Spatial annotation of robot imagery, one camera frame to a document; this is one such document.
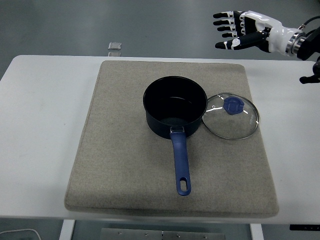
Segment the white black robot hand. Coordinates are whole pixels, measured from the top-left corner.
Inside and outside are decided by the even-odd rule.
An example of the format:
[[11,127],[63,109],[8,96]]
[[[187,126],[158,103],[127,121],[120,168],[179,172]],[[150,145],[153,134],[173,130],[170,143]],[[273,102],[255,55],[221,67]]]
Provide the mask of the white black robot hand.
[[289,28],[272,17],[248,11],[224,11],[213,15],[217,31],[223,38],[230,38],[215,44],[217,49],[243,50],[257,47],[266,53],[289,53],[297,36],[303,34],[298,28]]

